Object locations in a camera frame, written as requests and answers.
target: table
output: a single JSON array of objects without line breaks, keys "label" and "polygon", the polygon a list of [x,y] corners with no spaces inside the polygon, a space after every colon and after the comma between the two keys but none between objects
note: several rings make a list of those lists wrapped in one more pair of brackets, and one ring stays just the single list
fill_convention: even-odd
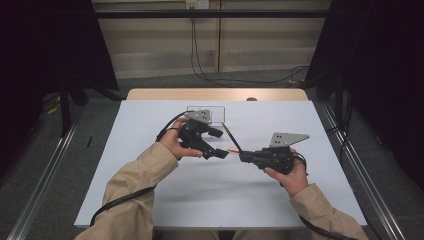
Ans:
[{"label": "table", "polygon": [[[170,101],[180,97],[190,100]],[[265,101],[244,101],[247,97]],[[294,146],[308,161],[309,181],[320,186],[334,207],[366,225],[315,108],[302,90],[137,89],[128,95],[128,99],[146,98],[153,100],[127,100],[121,104],[76,226],[89,225],[92,213],[101,206],[110,177],[135,159],[154,141],[158,131],[189,105],[225,107],[226,125],[246,150],[268,147],[274,131],[309,134],[310,139]],[[196,98],[213,101],[192,100]],[[225,134],[220,139],[204,139],[214,148],[233,147]],[[240,162],[235,153],[225,159],[184,158],[155,191],[153,218],[159,230],[303,226],[279,184],[253,164]]]}]

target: wall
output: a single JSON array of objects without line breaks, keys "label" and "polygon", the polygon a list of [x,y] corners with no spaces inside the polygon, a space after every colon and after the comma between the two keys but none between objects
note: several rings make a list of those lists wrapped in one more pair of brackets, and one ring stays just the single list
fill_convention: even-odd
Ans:
[{"label": "wall", "polygon": [[[185,9],[185,1],[93,0],[96,10]],[[328,9],[330,1],[210,0],[211,9]],[[191,19],[100,19],[118,79],[192,73]],[[309,65],[324,19],[195,19],[204,72]]]}]

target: beige jacket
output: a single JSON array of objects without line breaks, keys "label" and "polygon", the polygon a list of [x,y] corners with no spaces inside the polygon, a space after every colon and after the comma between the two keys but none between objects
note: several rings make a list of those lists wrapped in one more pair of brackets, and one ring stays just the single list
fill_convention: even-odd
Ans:
[{"label": "beige jacket", "polygon": [[[103,204],[158,184],[178,166],[177,159],[161,143],[154,143],[135,161],[126,164],[106,186]],[[77,236],[83,239],[151,239],[154,192],[115,206],[96,218],[95,224]],[[290,200],[306,220],[331,232],[367,239],[350,216],[332,208],[319,188],[312,184]],[[314,239],[325,239],[314,234]]]}]

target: hand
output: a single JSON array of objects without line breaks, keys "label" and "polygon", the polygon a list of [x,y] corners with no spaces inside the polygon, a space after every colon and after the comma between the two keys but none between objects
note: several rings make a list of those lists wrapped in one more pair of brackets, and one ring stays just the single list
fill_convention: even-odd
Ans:
[{"label": "hand", "polygon": [[178,131],[181,129],[183,123],[187,122],[188,118],[178,118],[170,129],[168,129],[160,139],[160,143],[164,145],[168,150],[175,156],[176,159],[180,159],[184,156],[188,157],[201,157],[203,153],[196,149],[183,148],[178,141]]},{"label": "hand", "polygon": [[271,168],[265,168],[264,170],[270,177],[283,184],[290,198],[309,186],[308,179],[306,178],[305,165],[298,159],[294,160],[293,171],[287,175],[279,173]]}]

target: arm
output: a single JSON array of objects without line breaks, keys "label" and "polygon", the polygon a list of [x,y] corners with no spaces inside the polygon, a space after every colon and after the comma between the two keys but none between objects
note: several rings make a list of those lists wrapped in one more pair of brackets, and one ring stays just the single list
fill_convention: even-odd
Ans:
[{"label": "arm", "polygon": [[[270,168],[265,168],[265,172],[284,185],[294,210],[314,226],[346,237],[368,239],[354,218],[333,208],[316,184],[308,184],[305,166],[299,160],[288,175]],[[312,236],[316,240],[327,239],[315,232]]]},{"label": "arm", "polygon": [[[178,119],[172,128],[181,128],[186,120]],[[178,131],[167,131],[159,142],[147,148],[135,161],[126,164],[109,180],[103,205],[155,186],[178,166],[177,159],[183,156],[201,157],[202,152],[182,148],[178,142]],[[151,239],[153,200],[154,192],[150,192],[102,212],[96,217],[95,224],[76,239]]]}]

